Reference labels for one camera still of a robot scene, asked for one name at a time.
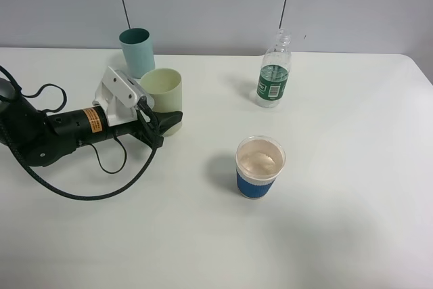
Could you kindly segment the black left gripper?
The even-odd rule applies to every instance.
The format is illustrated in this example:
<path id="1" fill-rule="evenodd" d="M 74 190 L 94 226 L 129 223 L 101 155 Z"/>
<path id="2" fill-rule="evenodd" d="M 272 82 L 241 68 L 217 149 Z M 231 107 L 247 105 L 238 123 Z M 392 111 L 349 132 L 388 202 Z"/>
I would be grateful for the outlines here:
<path id="1" fill-rule="evenodd" d="M 155 112 L 154 115 L 160 133 L 176 133 L 182 127 L 181 111 Z M 46 123 L 53 133 L 54 142 L 61 149 L 77 149 L 121 135 L 132 135 L 149 147 L 160 148 L 163 144 L 163 138 L 156 136 L 152 124 L 143 118 L 109 126 L 100 106 L 50 115 Z"/>

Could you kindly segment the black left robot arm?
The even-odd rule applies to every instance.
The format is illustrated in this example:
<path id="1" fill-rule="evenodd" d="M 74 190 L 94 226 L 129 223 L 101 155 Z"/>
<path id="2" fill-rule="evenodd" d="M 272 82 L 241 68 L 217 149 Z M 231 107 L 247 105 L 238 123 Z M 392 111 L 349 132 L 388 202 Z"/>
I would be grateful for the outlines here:
<path id="1" fill-rule="evenodd" d="M 147 146 L 163 140 L 144 119 L 109 126 L 101 106 L 48 115 L 37 110 L 16 92 L 12 83 L 1 79 L 1 123 L 14 147 L 29 166 L 49 166 L 83 146 L 91 146 L 121 135 L 132 135 Z"/>

